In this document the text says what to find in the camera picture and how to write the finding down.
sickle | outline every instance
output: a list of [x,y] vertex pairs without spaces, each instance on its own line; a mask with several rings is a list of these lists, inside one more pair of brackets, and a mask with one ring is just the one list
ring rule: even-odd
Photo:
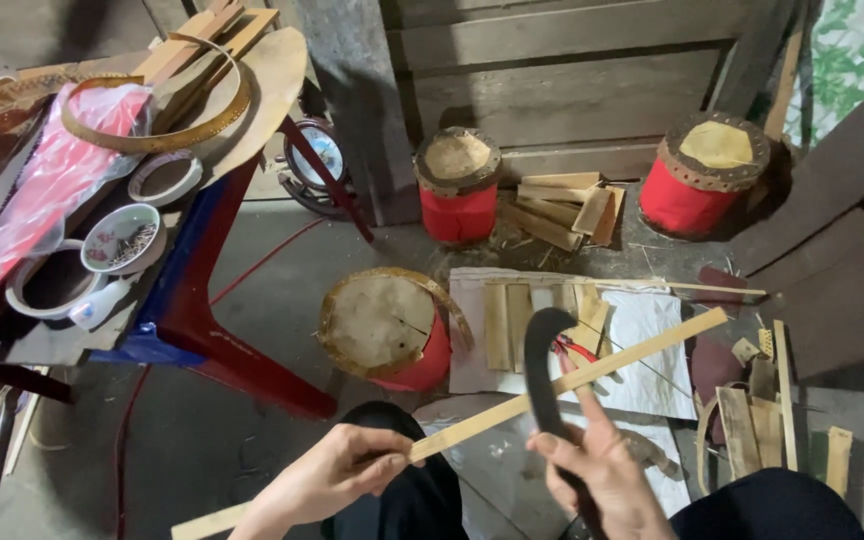
[[[522,360],[525,366],[525,387],[529,391],[532,414],[538,429],[573,443],[579,441],[572,440],[572,434],[562,421],[559,403],[549,378],[548,353],[549,347],[559,334],[577,324],[578,321],[558,307],[546,307],[536,311],[525,329]],[[606,540],[608,536],[602,529],[602,514],[589,492],[589,486],[582,478],[562,467],[557,466],[556,473],[578,496],[579,515],[591,537],[595,540]]]

clock face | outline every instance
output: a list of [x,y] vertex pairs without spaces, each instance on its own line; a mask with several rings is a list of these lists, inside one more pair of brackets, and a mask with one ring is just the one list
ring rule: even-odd
[[[323,164],[325,164],[325,168],[328,169],[328,172],[331,173],[332,179],[339,180],[339,177],[342,176],[342,170],[345,167],[345,162],[342,160],[342,153],[339,152],[339,145],[335,143],[335,140],[333,140],[331,136],[319,128],[306,127],[302,128],[301,131],[305,136],[306,141],[309,141],[309,145],[312,146],[312,150],[318,154],[318,158]],[[322,186],[323,188],[326,186],[322,177],[312,169],[312,165],[306,161],[306,158],[299,153],[299,149],[294,145],[292,146],[292,160],[295,163],[295,168],[298,169],[296,171],[298,174],[307,178],[312,184]]]

red table leg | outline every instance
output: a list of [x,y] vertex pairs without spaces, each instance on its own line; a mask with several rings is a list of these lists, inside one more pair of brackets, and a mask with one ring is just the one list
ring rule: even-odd
[[362,219],[362,215],[359,214],[358,208],[355,207],[353,198],[349,196],[349,193],[346,193],[346,189],[342,187],[342,184],[338,180],[332,178],[329,168],[326,167],[325,163],[322,163],[318,153],[315,153],[315,150],[312,149],[312,145],[309,144],[306,136],[299,130],[299,126],[296,126],[295,121],[286,116],[282,120],[282,125],[278,127],[278,130],[282,132],[282,135],[286,139],[292,142],[295,150],[298,150],[298,153],[302,154],[302,157],[312,166],[318,177],[325,181],[325,188],[328,190],[329,195],[339,203],[339,206],[345,209],[345,213],[355,223],[355,227],[359,230],[362,238],[371,244],[375,240],[375,237],[372,231],[369,230],[369,226],[366,225],[365,220]]
[[157,334],[166,343],[206,358],[191,368],[199,374],[294,414],[329,418],[335,414],[335,399],[232,335],[212,316],[209,279],[257,166],[258,155],[229,173],[208,228],[156,322]]

black pants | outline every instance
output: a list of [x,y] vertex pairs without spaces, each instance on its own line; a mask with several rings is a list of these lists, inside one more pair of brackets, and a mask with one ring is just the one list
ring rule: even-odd
[[[399,407],[370,401],[342,423],[395,430],[418,440],[419,423]],[[862,526],[827,485],[801,472],[765,469],[700,498],[672,516],[682,540],[864,539]],[[322,524],[334,540],[468,540],[462,528],[459,478],[440,454],[408,467],[381,497],[365,495]]]

white paper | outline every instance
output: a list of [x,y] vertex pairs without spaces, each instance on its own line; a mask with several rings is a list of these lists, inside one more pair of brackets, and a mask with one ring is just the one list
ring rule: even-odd
[[[536,285],[561,282],[571,277],[573,276],[548,272],[517,272],[505,268],[453,268],[449,275],[449,295],[468,320],[475,347],[472,350],[464,349],[459,339],[458,325],[454,317],[451,317],[452,360],[449,392],[525,392],[525,377],[522,374],[488,368],[483,298],[486,280],[518,278],[522,279],[522,283]],[[598,289],[600,296],[610,304],[606,335],[613,342],[614,352],[654,338],[682,323],[680,300],[663,289],[641,286],[599,286]],[[546,299],[541,292],[533,295],[533,308],[536,310],[546,307],[544,302],[550,304],[551,299]],[[550,353],[549,375],[555,379],[561,374],[558,358]],[[642,362],[634,362],[614,374],[598,379],[595,389],[603,407],[609,409],[686,420],[697,419],[695,406],[688,393],[691,381],[686,362],[686,347],[683,343],[667,347],[646,356]],[[558,399],[576,402],[572,392],[566,392]]]
[[[429,436],[509,398],[503,394],[475,394],[441,399],[415,411],[414,417]],[[583,428],[588,424],[576,405],[564,404],[563,408],[564,421]],[[682,463],[665,418],[611,409],[606,413],[618,428],[642,434],[669,460]],[[470,538],[558,538],[574,517],[549,494],[545,460],[525,449],[525,440],[534,426],[531,414],[519,414],[442,453],[460,479],[462,522]],[[678,472],[669,477],[655,466],[645,470],[666,516],[690,503],[681,471],[679,465]],[[510,534],[510,529],[520,534]]]

